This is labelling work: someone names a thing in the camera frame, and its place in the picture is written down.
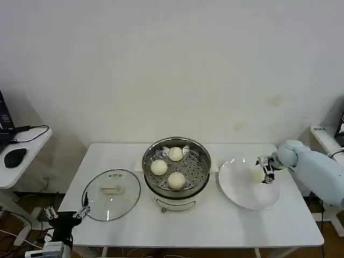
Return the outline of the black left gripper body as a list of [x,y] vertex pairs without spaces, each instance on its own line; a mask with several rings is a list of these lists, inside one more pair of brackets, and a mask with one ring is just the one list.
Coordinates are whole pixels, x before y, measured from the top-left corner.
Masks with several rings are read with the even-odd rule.
[[58,212],[56,218],[49,220],[53,228],[53,242],[71,242],[72,230],[81,223],[81,217],[75,211]]

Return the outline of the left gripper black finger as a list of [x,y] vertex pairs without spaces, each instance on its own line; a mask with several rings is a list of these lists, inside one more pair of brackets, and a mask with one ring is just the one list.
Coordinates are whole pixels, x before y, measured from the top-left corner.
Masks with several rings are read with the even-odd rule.
[[48,219],[56,219],[58,217],[56,211],[54,210],[54,207],[51,205],[48,207],[45,207],[44,211]]
[[90,212],[90,206],[89,206],[89,198],[88,198],[88,193],[85,192],[83,195],[83,200],[82,200],[82,208],[76,212],[73,217],[74,218],[84,218],[87,216]]

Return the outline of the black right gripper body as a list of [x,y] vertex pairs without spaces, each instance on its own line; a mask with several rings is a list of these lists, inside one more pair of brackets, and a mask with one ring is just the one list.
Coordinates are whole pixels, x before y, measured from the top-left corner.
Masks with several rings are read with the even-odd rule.
[[280,162],[277,157],[277,153],[273,152],[268,158],[269,166],[272,170],[280,170]]

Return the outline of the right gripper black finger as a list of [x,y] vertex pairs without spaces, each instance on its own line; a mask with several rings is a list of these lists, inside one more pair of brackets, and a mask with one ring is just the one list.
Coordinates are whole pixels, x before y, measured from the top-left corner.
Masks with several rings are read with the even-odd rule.
[[259,156],[256,161],[256,166],[269,166],[269,162],[272,159],[272,156],[266,155],[266,156]]
[[274,170],[271,166],[264,166],[263,167],[263,172],[264,172],[264,179],[262,183],[264,184],[271,184],[275,180],[275,173]]

